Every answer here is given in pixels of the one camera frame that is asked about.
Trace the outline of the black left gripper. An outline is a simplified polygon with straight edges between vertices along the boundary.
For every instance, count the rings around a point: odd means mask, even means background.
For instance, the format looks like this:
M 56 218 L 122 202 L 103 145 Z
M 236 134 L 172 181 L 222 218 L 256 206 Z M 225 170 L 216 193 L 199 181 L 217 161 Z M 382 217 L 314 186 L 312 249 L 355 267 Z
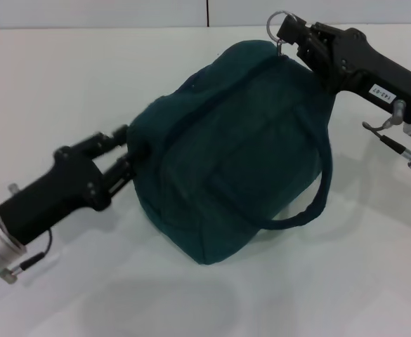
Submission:
M 127 129 L 125 124 L 110 135 L 95 133 L 54 154 L 54 165 L 46 174 L 0 204 L 8 233 L 29 244 L 77 209 L 106 209 L 134 178 L 132 160 L 122 156 L 102 174 L 91 158 L 123 146 Z

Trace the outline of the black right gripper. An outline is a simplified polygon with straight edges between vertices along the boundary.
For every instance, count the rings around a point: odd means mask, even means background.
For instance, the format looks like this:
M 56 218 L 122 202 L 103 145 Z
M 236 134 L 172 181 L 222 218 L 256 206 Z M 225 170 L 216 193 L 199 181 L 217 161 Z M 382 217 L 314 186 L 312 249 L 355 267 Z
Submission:
M 328 84 L 337 93 L 352 92 L 390 114 L 394 102 L 403 100 L 404 122 L 411 123 L 411 71 L 371 47 L 360 30 L 335 29 L 321 22 L 308 26 L 305 20 L 288 15 L 277 38 L 297 44 L 297 56 L 311 70 L 331 66 Z

